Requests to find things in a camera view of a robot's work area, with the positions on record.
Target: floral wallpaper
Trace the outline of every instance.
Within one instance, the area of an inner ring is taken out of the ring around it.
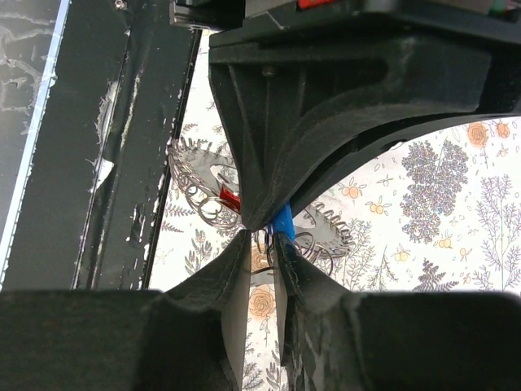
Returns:
[[[199,49],[183,136],[230,155]],[[319,200],[342,216],[352,251],[331,277],[353,291],[521,293],[518,118],[439,130],[370,161]],[[238,228],[207,225],[172,183],[151,288],[167,290],[216,257]],[[268,266],[252,242],[252,271]],[[318,263],[325,272],[331,264]],[[251,286],[244,390],[286,390],[272,283]]]

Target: orange flower illustration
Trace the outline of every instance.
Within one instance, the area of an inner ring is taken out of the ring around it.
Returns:
[[[256,245],[252,246],[252,273],[265,267],[269,267],[266,254],[261,253]]]
[[[510,129],[507,124],[497,124],[497,135],[501,138],[507,138],[510,136]]]
[[[267,285],[255,288],[250,295],[250,314],[256,318],[265,318],[275,311],[275,297]]]
[[[469,125],[469,141],[477,147],[484,147],[488,141],[487,128],[481,122],[474,122]]]

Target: blue tape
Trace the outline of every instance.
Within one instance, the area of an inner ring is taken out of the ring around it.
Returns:
[[[293,225],[293,216],[291,214],[291,207],[289,203],[284,205],[277,216],[270,224],[271,233],[283,232],[291,240],[295,240],[295,226]]]

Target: red object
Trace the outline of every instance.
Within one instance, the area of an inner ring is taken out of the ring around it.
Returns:
[[[237,213],[241,213],[241,200],[238,195],[235,195],[230,189],[226,187],[221,187],[221,194],[219,195],[223,201],[225,201],[225,205],[234,210]]]
[[[306,8],[317,7],[335,1],[336,0],[299,0],[299,8],[305,10]]]

